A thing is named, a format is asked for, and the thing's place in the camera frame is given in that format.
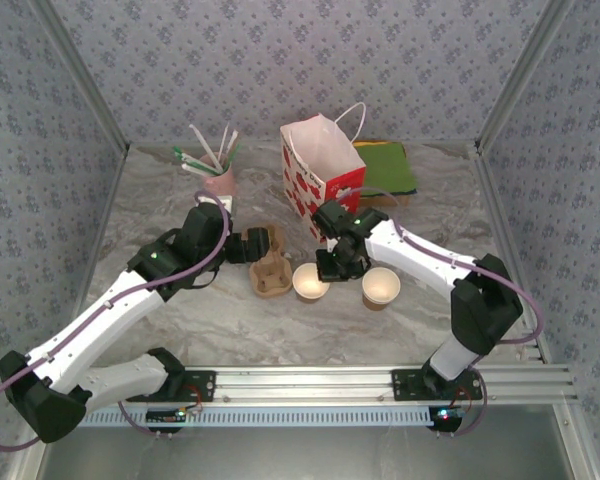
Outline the brown paper coffee cup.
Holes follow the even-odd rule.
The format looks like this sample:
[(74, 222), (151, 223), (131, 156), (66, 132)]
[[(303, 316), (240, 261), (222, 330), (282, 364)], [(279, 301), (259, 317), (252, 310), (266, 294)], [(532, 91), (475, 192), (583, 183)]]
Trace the brown paper coffee cup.
[(380, 311), (399, 295), (401, 282), (392, 270), (375, 267), (363, 276), (362, 291), (364, 305), (372, 311)]
[(297, 297), (303, 302), (315, 302), (329, 290), (330, 285), (319, 279), (315, 263), (300, 265), (292, 275), (292, 286)]

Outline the brown pulp cup carrier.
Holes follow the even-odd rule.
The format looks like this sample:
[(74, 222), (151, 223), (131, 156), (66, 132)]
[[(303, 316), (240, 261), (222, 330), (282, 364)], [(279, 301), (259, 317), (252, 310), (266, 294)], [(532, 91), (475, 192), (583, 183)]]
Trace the brown pulp cup carrier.
[(292, 287), (290, 261), (284, 256), (286, 237), (281, 226), (261, 224), (268, 231), (268, 253), (249, 267), (249, 279), (254, 293), (263, 299), (286, 294)]

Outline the red white paper gift bag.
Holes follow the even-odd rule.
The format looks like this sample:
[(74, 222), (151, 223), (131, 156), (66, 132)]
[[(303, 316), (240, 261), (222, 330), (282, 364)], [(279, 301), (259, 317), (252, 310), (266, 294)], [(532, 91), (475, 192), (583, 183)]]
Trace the red white paper gift bag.
[(311, 238), (324, 236), (312, 215), (326, 201), (345, 194), (344, 207), (353, 213), (360, 195), (354, 190), (364, 184), (366, 165), (340, 128), (343, 116), (331, 120), (316, 114), (306, 120), (280, 127), (284, 194), (301, 218)]

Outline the pink straw holder cup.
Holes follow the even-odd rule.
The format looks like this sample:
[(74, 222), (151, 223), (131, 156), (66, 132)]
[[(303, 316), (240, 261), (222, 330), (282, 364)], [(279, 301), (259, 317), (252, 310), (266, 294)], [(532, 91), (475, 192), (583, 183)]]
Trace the pink straw holder cup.
[(229, 162), (226, 162), (226, 169), (222, 174), (206, 174), (203, 183), (204, 188), (216, 196), (236, 194), (236, 181)]

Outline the brown cardboard napkin box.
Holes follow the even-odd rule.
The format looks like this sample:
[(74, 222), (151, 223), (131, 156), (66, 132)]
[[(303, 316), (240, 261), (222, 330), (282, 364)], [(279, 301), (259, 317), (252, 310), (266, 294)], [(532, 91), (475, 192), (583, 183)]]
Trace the brown cardboard napkin box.
[(410, 195), (393, 195), (388, 196), (385, 194), (373, 194), (373, 195), (361, 195), (359, 200), (359, 207), (394, 207), (394, 206), (407, 206), (410, 201)]

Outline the small circuit board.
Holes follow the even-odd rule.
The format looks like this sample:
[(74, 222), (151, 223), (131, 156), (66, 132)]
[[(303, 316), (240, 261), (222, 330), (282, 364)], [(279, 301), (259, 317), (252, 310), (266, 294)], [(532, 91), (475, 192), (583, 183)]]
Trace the small circuit board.
[(454, 434), (460, 428), (464, 415), (461, 407), (430, 407), (432, 424), (428, 428), (434, 432)]
[(184, 409), (148, 409), (145, 414), (145, 423), (149, 424), (176, 424), (184, 423), (187, 411)]

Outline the aluminium mounting rail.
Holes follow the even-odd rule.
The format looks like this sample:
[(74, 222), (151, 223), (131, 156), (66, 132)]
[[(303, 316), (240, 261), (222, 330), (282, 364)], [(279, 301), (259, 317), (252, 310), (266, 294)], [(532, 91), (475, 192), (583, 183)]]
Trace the aluminium mounting rail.
[[(241, 406), (380, 405), (394, 402), (396, 370), (406, 365), (208, 366), (214, 401)], [(575, 403), (564, 365), (484, 365), (487, 398), (497, 405)]]

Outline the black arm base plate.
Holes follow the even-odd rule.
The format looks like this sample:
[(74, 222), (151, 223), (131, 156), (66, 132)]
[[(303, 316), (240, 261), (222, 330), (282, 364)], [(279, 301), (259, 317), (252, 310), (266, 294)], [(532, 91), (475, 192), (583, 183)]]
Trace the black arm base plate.
[(211, 402), (216, 389), (217, 372), (213, 370), (183, 370), (169, 373), (165, 383), (153, 394), (137, 395), (127, 402), (197, 404)]
[(464, 370), (456, 379), (445, 380), (425, 368), (391, 371), (393, 396), (396, 401), (482, 400), (483, 391), (476, 372)]

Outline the aluminium frame bar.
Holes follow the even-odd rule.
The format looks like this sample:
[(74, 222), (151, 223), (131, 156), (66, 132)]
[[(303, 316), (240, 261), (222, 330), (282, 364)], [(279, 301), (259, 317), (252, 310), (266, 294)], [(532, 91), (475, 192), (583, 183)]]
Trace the aluminium frame bar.
[[(526, 274), (490, 166), (483, 158), (480, 147), (475, 143), (468, 144), (468, 152), (475, 165), (481, 198), (492, 227), (497, 250), (509, 269), (511, 278), (519, 286), (529, 290)], [(600, 461), (586, 424), (580, 399), (571, 380), (566, 382), (561, 398), (552, 403), (552, 412), (557, 422), (558, 438), (565, 450), (569, 470), (574, 480), (600, 480)]]

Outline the aluminium frame post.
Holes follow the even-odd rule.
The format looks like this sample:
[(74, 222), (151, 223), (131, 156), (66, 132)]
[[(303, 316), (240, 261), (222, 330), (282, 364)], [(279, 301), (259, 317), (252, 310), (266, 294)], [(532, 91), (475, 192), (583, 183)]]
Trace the aluminium frame post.
[(491, 149), (508, 122), (516, 103), (524, 93), (574, 2), (575, 0), (547, 0), (476, 139), (475, 146), (479, 155), (484, 156)]
[(51, 0), (27, 0), (43, 27), (49, 41), (56, 49), (74, 84), (93, 113), (104, 136), (121, 154), (125, 155), (129, 143), (118, 126), (114, 115), (101, 94), (93, 75), (80, 55), (69, 30)]

